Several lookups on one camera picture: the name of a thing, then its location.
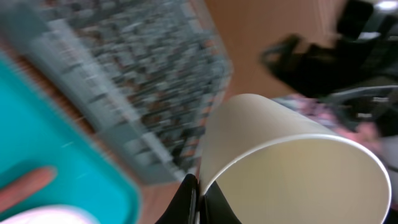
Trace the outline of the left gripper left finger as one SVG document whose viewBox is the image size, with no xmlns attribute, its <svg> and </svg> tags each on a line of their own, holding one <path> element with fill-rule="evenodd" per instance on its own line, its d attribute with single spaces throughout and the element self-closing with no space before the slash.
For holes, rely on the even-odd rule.
<svg viewBox="0 0 398 224">
<path fill-rule="evenodd" d="M 197 178 L 193 174 L 187 174 L 155 224 L 194 224 L 197 203 Z"/>
</svg>

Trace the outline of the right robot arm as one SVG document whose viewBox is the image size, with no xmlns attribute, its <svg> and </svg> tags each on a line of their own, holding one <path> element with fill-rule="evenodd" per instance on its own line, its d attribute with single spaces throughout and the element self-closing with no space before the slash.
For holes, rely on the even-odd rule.
<svg viewBox="0 0 398 224">
<path fill-rule="evenodd" d="M 397 135 L 397 1 L 346 1 L 332 47 L 292 34 L 265 49 L 260 62 L 296 92 L 325 103 L 350 131 L 375 124 Z"/>
</svg>

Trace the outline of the orange carrot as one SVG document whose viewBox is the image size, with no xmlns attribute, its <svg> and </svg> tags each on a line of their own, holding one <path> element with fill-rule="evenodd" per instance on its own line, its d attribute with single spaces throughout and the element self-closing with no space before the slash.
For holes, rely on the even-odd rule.
<svg viewBox="0 0 398 224">
<path fill-rule="evenodd" d="M 34 169 L 1 189 L 1 213 L 48 186 L 57 176 L 51 166 Z"/>
</svg>

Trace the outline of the white paper cup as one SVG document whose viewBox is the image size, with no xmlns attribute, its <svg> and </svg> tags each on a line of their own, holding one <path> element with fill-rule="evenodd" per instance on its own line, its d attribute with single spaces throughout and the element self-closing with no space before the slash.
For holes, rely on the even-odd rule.
<svg viewBox="0 0 398 224">
<path fill-rule="evenodd" d="M 381 224 L 391 182 L 366 147 L 260 95 L 210 114 L 200 192 L 218 184 L 242 223 Z"/>
</svg>

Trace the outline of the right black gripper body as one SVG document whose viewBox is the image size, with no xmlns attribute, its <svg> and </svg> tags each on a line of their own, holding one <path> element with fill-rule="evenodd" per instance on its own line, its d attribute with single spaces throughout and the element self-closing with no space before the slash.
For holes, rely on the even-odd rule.
<svg viewBox="0 0 398 224">
<path fill-rule="evenodd" d="M 332 48 L 291 34 L 266 48 L 259 61 L 276 79 L 304 96 L 325 96 L 366 78 L 360 67 L 367 57 L 364 43 L 337 40 Z"/>
</svg>

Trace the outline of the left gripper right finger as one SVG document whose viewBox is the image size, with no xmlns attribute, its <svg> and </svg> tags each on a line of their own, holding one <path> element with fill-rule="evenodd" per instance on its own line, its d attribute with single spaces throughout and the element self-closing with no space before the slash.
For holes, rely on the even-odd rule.
<svg viewBox="0 0 398 224">
<path fill-rule="evenodd" d="M 241 224 L 217 182 L 203 196 L 203 224 Z"/>
</svg>

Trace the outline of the grey dishwasher rack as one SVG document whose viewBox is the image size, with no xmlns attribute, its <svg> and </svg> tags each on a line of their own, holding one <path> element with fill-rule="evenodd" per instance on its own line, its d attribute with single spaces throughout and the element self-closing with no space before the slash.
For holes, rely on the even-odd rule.
<svg viewBox="0 0 398 224">
<path fill-rule="evenodd" d="M 1 35 L 144 183 L 196 172 L 232 69 L 204 1 L 2 1 Z"/>
</svg>

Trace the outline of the teal plastic tray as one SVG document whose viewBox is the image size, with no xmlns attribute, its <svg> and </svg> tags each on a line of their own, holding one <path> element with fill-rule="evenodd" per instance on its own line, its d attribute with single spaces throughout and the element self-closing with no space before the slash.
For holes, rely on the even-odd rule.
<svg viewBox="0 0 398 224">
<path fill-rule="evenodd" d="M 71 205 L 100 223 L 136 223 L 141 194 L 1 55 L 1 186 L 42 166 L 57 169 L 55 180 L 1 214 L 5 220 L 45 205 Z"/>
</svg>

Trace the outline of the pink bowl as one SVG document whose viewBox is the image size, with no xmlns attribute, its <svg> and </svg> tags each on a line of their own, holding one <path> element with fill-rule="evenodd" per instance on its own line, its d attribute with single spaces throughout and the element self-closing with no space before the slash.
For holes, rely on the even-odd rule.
<svg viewBox="0 0 398 224">
<path fill-rule="evenodd" d="M 100 224 L 92 214 L 69 205 L 47 205 L 13 215 L 1 224 Z"/>
</svg>

